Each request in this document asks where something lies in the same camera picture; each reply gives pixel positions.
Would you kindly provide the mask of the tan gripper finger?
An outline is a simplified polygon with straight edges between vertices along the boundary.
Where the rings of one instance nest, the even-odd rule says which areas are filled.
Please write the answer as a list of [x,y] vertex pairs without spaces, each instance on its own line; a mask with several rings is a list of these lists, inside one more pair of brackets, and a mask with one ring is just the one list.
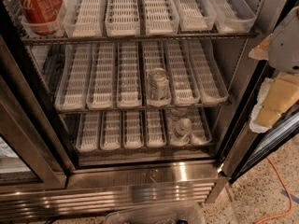
[[269,45],[271,41],[272,35],[268,35],[258,46],[253,48],[249,52],[249,57],[254,59],[254,60],[268,60],[269,55],[268,55],[268,50],[269,50]]
[[251,111],[249,128],[254,133],[267,132],[298,100],[298,75],[282,73],[274,79],[267,77]]

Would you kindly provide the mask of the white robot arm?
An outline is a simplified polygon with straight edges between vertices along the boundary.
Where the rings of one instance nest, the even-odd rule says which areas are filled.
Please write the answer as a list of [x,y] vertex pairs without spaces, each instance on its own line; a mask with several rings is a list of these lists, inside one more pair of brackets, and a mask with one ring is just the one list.
[[299,7],[292,8],[249,56],[268,61],[278,71],[277,77],[263,81],[250,114],[250,129],[254,133],[265,133],[299,101]]

